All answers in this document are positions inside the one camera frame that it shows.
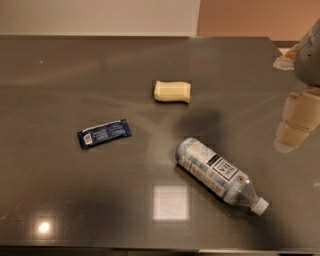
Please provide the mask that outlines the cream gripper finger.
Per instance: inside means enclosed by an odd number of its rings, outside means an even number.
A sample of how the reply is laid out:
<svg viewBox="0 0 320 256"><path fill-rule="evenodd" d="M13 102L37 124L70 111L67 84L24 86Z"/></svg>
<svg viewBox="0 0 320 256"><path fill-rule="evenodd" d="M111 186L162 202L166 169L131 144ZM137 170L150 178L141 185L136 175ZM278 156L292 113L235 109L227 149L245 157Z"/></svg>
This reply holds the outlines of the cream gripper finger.
<svg viewBox="0 0 320 256"><path fill-rule="evenodd" d="M279 58L273 63L273 67L283 71L294 70L294 62L297 54L298 45L294 45L287 49Z"/></svg>
<svg viewBox="0 0 320 256"><path fill-rule="evenodd" d="M281 153L292 152L319 125L320 88L307 87L301 93L290 93L276 132L275 149Z"/></svg>

